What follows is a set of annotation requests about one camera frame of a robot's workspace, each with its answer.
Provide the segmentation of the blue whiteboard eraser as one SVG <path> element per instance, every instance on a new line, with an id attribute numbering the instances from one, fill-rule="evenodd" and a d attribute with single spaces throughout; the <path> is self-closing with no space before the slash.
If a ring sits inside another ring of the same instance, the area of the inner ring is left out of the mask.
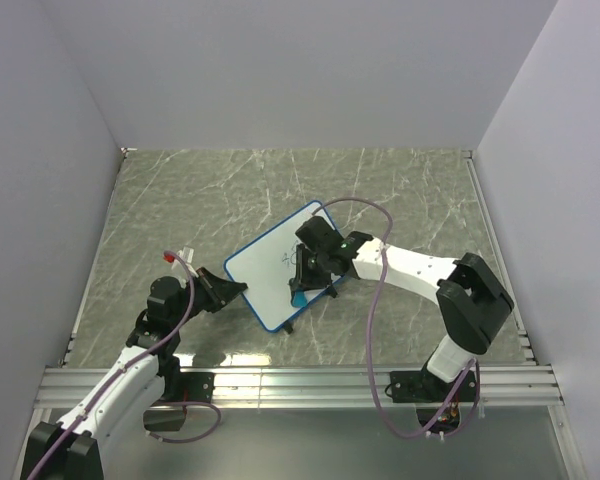
<path id="1" fill-rule="evenodd" d="M 295 291 L 292 293 L 291 297 L 291 305 L 294 308 L 303 309 L 308 305 L 308 300 L 306 298 L 304 291 Z"/>

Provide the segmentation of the blue framed small whiteboard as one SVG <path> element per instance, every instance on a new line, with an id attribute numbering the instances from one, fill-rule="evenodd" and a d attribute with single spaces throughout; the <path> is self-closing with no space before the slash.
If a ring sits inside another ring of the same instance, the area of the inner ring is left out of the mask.
<path id="1" fill-rule="evenodd" d="M 295 236 L 296 230 L 313 212 L 336 226 L 322 206 L 323 203 L 318 200 L 307 203 L 224 262 L 224 270 L 232 281 L 248 285 L 243 297 L 260 324 L 270 333 L 284 331 L 285 322 L 292 324 L 296 317 L 326 294 L 323 290 L 307 291 L 308 305 L 303 309 L 294 308 L 288 284 L 295 274 L 296 246 L 300 243 Z"/>

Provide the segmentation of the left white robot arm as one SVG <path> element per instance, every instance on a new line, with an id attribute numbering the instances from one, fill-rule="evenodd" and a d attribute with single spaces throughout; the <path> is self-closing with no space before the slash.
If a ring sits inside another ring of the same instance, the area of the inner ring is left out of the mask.
<path id="1" fill-rule="evenodd" d="M 107 456 L 124 432 L 155 403 L 186 404 L 180 329 L 201 312 L 215 313 L 247 290 L 201 267 L 186 282 L 155 280 L 118 359 L 72 410 L 54 423 L 40 422 L 26 443 L 23 479 L 101 479 Z"/>

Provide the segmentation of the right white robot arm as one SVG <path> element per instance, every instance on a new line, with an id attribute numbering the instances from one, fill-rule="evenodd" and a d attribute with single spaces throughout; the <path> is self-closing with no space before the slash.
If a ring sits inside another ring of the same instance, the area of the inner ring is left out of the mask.
<path id="1" fill-rule="evenodd" d="M 389 284 L 438 306 L 445 335 L 420 373 L 392 381 L 389 396 L 395 402 L 446 398 L 462 369 L 488 351 L 513 311 L 511 296 L 477 254 L 459 259 L 428 256 L 357 231 L 342 236 L 332 229 L 312 233 L 302 227 L 296 236 L 296 271 L 289 281 L 294 308 L 308 306 L 310 291 L 335 297 L 336 277 Z"/>

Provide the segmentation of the right aluminium side rail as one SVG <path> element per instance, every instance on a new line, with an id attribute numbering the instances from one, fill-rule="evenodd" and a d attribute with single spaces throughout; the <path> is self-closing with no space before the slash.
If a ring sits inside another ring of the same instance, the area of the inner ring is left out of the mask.
<path id="1" fill-rule="evenodd" d="M 494 228 L 494 225 L 493 225 L 493 222 L 491 219 L 491 215 L 490 215 L 490 212 L 488 209 L 486 198 L 484 196 L 482 187 L 479 182 L 478 173 L 477 173 L 477 170 L 475 167 L 475 162 L 474 162 L 474 151 L 473 150 L 462 150 L 461 153 L 462 153 L 462 157 L 466 163 L 468 173 L 469 173 L 469 176 L 471 179 L 471 183 L 473 185 L 474 191 L 477 196 L 477 201 L 479 204 L 483 222 L 484 222 L 486 230 L 487 230 L 489 242 L 490 242 L 491 248 L 494 252 L 495 261 L 496 261 L 498 270 L 501 274 L 502 283 L 503 283 L 504 287 L 506 288 L 506 290 L 508 291 L 508 293 L 510 294 L 512 300 L 514 301 L 514 309 L 511 314 L 511 317 L 513 318 L 513 321 L 515 322 L 516 328 L 518 330 L 518 340 L 521 345 L 522 352 L 525 356 L 525 363 L 537 365 L 538 361 L 537 361 L 536 355 L 534 353 L 533 347 L 531 345 L 531 340 L 529 338 L 528 331 L 524 325 L 524 321 L 521 317 L 521 314 L 520 314 L 520 311 L 518 308 L 515 293 L 513 290 L 513 285 L 511 283 L 510 277 L 508 275 L 507 267 L 506 267 L 505 260 L 502 255 L 502 251 L 501 251 L 501 248 L 500 248 L 500 245 L 498 242 L 498 238 L 497 238 L 495 228 Z"/>

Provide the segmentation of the aluminium front rail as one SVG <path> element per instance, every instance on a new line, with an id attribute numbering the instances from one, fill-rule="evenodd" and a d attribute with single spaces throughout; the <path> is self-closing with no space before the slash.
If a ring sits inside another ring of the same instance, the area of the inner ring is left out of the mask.
<path id="1" fill-rule="evenodd" d="M 189 376 L 211 376 L 212 402 L 231 408 L 372 408 L 366 369 L 362 366 L 316 367 L 185 367 Z M 104 369 L 47 368 L 34 399 L 32 430 L 47 421 L 54 409 L 70 409 L 106 374 Z M 566 415 L 553 369 L 532 363 L 483 366 L 481 399 L 495 407 L 545 407 L 557 440 L 568 479 L 585 479 L 581 460 Z"/>

